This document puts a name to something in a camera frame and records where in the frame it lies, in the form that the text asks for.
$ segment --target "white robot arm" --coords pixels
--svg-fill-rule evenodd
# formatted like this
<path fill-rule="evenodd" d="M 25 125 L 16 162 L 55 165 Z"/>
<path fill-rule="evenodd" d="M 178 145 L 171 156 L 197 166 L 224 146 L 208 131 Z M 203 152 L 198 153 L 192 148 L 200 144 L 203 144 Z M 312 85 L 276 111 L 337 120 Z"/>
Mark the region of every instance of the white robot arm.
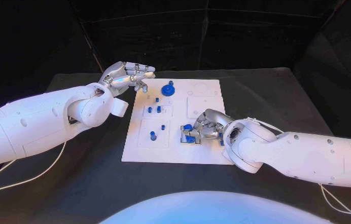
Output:
<path fill-rule="evenodd" d="M 114 98 L 135 86 L 148 85 L 155 68 L 117 62 L 99 83 L 44 93 L 0 108 L 0 163 L 32 156 L 103 124 L 110 114 L 123 117 L 129 104 Z"/>
<path fill-rule="evenodd" d="M 250 173 L 266 163 L 289 177 L 351 187 L 351 140 L 294 132 L 275 135 L 259 122 L 207 109 L 184 134 L 223 140 L 227 157 Z"/>

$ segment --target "peg board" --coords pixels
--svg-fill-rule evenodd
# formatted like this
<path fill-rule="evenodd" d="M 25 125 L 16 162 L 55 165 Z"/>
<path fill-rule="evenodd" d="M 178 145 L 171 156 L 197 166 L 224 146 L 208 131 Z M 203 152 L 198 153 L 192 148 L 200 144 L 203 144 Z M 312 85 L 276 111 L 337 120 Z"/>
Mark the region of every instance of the peg board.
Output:
<path fill-rule="evenodd" d="M 169 80 L 174 81 L 175 94 L 164 96 L 161 88 Z M 224 146 L 217 140 L 203 139 L 201 144 L 181 143 L 181 126 L 194 124 L 205 109 L 226 113 L 220 80 L 152 79 L 145 82 L 149 90 L 148 93 L 140 90 L 136 95 L 123 162 L 233 165 L 221 154 Z M 155 141 L 151 140 L 151 131 L 156 134 Z"/>

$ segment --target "white board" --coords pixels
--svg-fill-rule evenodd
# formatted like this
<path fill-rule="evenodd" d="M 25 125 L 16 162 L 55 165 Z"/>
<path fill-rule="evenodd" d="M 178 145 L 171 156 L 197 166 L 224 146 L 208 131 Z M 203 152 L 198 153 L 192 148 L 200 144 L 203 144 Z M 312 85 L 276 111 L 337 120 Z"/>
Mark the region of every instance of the white board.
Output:
<path fill-rule="evenodd" d="M 169 80 L 174 81 L 175 94 L 164 96 L 161 88 Z M 145 82 L 149 90 L 148 93 L 140 90 L 136 95 L 123 162 L 233 165 L 221 154 L 224 146 L 217 140 L 201 140 L 201 144 L 181 143 L 181 126 L 194 124 L 205 109 L 226 113 L 220 81 L 152 79 Z"/>

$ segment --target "black table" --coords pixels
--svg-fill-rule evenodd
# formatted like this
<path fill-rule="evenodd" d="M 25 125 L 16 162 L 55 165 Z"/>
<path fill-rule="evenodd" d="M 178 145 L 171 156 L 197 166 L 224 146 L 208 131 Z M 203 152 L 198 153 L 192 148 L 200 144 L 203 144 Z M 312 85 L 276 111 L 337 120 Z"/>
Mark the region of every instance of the black table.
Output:
<path fill-rule="evenodd" d="M 97 82 L 101 74 L 58 74 L 49 91 Z M 256 117 L 283 131 L 333 135 L 288 68 L 164 71 L 158 78 L 220 79 L 227 114 Z M 2 223 L 97 223 L 130 205 L 184 191 L 229 191 L 279 201 L 331 220 L 351 217 L 334 211 L 315 183 L 283 176 L 263 165 L 256 174 L 227 165 L 122 162 L 136 92 L 119 97 L 130 106 L 123 118 L 83 132 L 67 145 L 49 172 L 35 181 L 0 191 Z M 36 176 L 61 151 L 25 158 L 0 173 L 0 185 Z M 351 206 L 348 188 L 330 186 Z"/>

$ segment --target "blue knob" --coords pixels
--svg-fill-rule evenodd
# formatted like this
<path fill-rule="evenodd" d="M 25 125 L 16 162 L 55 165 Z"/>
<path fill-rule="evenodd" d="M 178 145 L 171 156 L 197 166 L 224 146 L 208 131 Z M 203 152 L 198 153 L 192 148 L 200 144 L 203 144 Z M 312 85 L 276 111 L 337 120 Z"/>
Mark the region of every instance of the blue knob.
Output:
<path fill-rule="evenodd" d="M 151 139 L 152 139 L 152 141 L 156 140 L 156 135 L 155 135 L 155 132 L 153 131 L 151 132 Z"/>
<path fill-rule="evenodd" d="M 162 87 L 161 92 L 162 92 L 164 96 L 172 96 L 172 94 L 175 92 L 174 81 L 169 81 L 168 85 L 165 85 Z"/>
<path fill-rule="evenodd" d="M 187 124 L 184 126 L 184 129 L 192 129 L 192 125 L 191 124 Z M 194 143 L 197 141 L 195 137 L 194 136 L 185 136 L 185 140 L 187 140 L 187 143 Z"/>

